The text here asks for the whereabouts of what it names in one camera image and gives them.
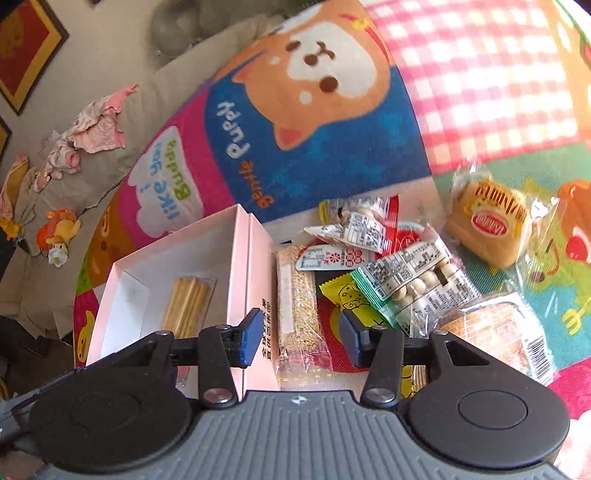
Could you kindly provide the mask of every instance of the round black motor cover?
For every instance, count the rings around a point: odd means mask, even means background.
[[[510,367],[490,375],[471,368],[454,368],[417,392],[408,410],[417,436],[435,452],[482,469],[552,458],[569,431],[561,399]]]
[[[132,368],[75,374],[42,395],[30,415],[42,458],[80,473],[149,462],[175,445],[190,421],[181,392]]]

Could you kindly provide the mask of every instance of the red heart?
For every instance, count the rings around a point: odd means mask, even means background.
[[[581,237],[573,235],[569,238],[569,241],[566,244],[566,255],[571,260],[577,260],[580,262],[587,261],[587,256],[589,254],[587,252],[587,246]]]

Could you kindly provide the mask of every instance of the white plush toy head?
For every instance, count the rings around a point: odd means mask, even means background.
[[[65,244],[55,244],[51,250],[49,250],[49,263],[55,265],[57,268],[61,268],[63,264],[68,261],[68,248]]]

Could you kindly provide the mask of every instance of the yellow snack package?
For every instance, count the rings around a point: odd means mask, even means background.
[[[369,300],[366,299],[365,295],[363,295],[363,293],[357,288],[351,274],[347,273],[323,283],[320,285],[320,291],[322,292],[322,295],[334,303],[341,312],[344,310],[352,311],[365,326],[390,326],[386,319],[384,319],[384,317],[382,317],[380,313],[369,304]],[[401,393],[405,398],[414,394],[411,366],[406,366],[402,369]]]

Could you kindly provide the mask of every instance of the framed picture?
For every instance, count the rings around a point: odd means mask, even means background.
[[[0,93],[17,115],[68,36],[46,0],[24,0],[0,23]]]
[[[4,120],[0,118],[0,160],[2,160],[4,150],[6,150],[11,135],[12,131],[8,128],[8,125],[4,123]]]

